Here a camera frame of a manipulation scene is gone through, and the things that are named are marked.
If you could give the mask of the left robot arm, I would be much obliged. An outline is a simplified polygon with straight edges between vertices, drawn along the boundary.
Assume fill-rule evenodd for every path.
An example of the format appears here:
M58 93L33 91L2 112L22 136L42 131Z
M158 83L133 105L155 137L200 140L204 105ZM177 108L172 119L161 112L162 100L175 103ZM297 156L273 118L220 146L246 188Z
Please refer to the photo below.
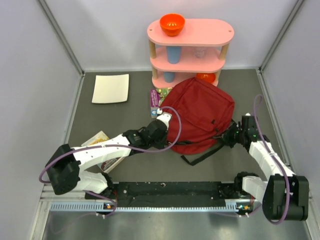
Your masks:
M150 148L164 149L169 122L167 115L161 115L146 127L128 130L91 146L71 148L68 144L61 145L45 166L54 193L90 191L109 198L114 191L110 178L105 173L92 173L87 169L108 160L147 153Z

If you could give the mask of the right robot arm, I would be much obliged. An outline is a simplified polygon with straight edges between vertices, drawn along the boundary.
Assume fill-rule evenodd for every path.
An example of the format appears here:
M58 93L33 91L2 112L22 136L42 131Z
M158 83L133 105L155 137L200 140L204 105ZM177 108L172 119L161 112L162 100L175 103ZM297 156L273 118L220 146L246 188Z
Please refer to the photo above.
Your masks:
M262 180L255 173L238 173L232 186L237 197L254 197L261 204L266 219L273 224L307 220L309 181L283 163L269 139L260 133L255 116L248 113L240 122L232 121L222 133L221 141L230 148L242 145L266 177Z

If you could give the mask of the red student backpack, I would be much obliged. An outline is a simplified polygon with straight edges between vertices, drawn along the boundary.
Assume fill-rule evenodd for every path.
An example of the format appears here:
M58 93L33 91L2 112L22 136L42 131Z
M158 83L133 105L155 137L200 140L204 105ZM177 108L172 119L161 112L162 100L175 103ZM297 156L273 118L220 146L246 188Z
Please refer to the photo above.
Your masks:
M190 166L224 146L221 136L232 123L235 102L223 90L192 77L177 84L160 106L172 115L167 143Z

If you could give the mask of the purple treehouse book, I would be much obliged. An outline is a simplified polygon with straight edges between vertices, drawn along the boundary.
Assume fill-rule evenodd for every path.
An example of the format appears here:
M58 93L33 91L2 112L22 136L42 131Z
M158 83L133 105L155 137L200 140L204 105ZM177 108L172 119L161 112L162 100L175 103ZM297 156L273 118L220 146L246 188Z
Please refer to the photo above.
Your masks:
M172 89L172 87L168 87L154 88L150 90L150 115L152 118L157 117L158 109Z

